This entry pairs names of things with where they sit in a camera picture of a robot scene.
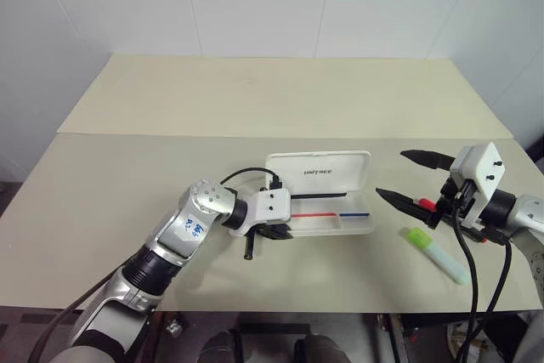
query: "person's knee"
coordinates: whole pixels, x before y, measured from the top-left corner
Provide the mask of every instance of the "person's knee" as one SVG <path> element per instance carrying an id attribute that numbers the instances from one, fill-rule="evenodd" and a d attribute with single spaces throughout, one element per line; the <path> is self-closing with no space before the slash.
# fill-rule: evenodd
<path id="1" fill-rule="evenodd" d="M 308 335 L 295 345 L 297 363 L 351 363 L 348 356 L 330 338 Z"/>

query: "white wall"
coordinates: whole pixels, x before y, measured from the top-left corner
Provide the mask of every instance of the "white wall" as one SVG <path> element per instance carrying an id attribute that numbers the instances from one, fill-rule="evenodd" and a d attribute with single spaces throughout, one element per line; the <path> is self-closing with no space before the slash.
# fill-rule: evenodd
<path id="1" fill-rule="evenodd" d="M 110 52 L 451 57 L 527 146 L 542 20 L 542 0 L 0 0 L 0 179 L 26 177 Z"/>

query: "highlighter cap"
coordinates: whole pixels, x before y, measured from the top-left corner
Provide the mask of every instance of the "highlighter cap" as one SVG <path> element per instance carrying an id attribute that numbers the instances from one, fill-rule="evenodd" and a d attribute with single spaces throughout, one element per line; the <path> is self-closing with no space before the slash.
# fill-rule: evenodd
<path id="1" fill-rule="evenodd" d="M 433 242 L 433 239 L 426 235 L 419 227 L 414 227 L 410 230 L 410 233 L 408 233 L 408 240 L 419 248 L 426 248 Z"/>

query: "unitree logo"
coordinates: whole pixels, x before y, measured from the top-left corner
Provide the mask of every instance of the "unitree logo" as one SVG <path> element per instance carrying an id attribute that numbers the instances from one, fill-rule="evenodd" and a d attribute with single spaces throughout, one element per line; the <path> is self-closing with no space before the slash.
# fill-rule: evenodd
<path id="1" fill-rule="evenodd" d="M 313 169 L 313 170 L 305 170 L 303 174 L 328 174 L 332 173 L 332 169 Z"/>

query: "beige table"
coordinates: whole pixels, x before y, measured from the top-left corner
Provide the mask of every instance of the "beige table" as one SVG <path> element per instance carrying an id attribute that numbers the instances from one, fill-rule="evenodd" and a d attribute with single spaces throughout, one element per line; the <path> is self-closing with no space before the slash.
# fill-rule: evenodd
<path id="1" fill-rule="evenodd" d="M 62 133 L 512 138 L 449 60 L 114 55 Z"/>
<path id="2" fill-rule="evenodd" d="M 377 194 L 375 186 L 436 198 L 447 173 L 407 161 L 403 149 L 455 155 L 477 140 L 251 139 L 58 135 L 0 219 L 0 304 L 66 306 L 143 242 L 179 194 L 202 177 L 220 179 L 262 164 L 272 152 L 368 149 L 374 155 L 367 194 L 376 230 L 363 236 L 258 241 L 218 226 L 167 291 L 164 309 L 445 312 L 467 311 L 470 286 L 458 286 L 400 236 L 419 224 Z M 501 187 L 542 195 L 543 177 L 510 139 L 497 140 L 507 167 Z M 257 187 L 240 177 L 235 188 Z M 450 227 L 429 231 L 456 259 Z M 490 300 L 503 249 L 469 243 L 478 265 L 479 308 Z M 540 308 L 529 268 L 515 250 L 497 309 Z"/>
<path id="3" fill-rule="evenodd" d="M 199 178 L 262 165 L 274 152 L 368 149 L 372 234 L 258 241 L 247 262 L 244 240 L 216 228 L 162 307 L 467 311 L 470 287 L 454 284 L 401 238 L 420 224 L 374 187 L 436 198 L 446 173 L 398 153 L 455 155 L 478 138 L 497 140 L 508 169 L 501 187 L 543 193 L 541 174 L 449 60 L 114 55 L 59 131 L 0 219 L 0 304 L 66 306 L 135 251 Z M 234 187 L 259 187 L 261 179 L 249 177 Z M 464 262 L 450 227 L 431 234 Z M 483 309 L 502 249 L 470 245 Z M 514 251 L 497 308 L 538 307 L 529 269 Z"/>

